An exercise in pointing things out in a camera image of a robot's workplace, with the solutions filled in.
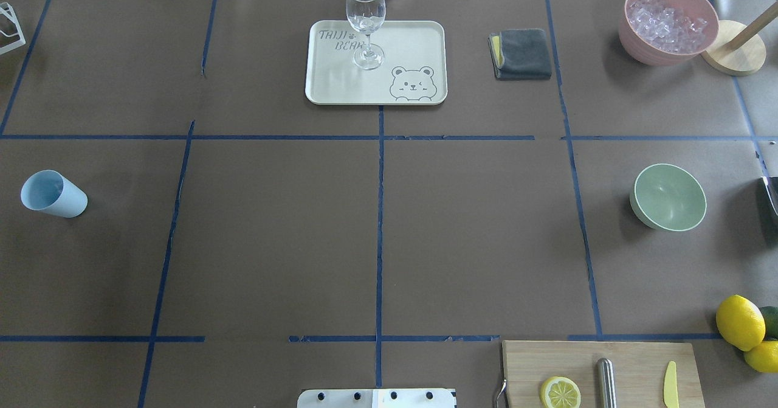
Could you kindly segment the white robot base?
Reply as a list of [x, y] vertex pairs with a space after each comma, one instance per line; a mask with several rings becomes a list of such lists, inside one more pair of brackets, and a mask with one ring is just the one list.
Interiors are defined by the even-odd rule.
[[445, 388], [309, 389], [297, 407], [457, 407], [456, 392]]

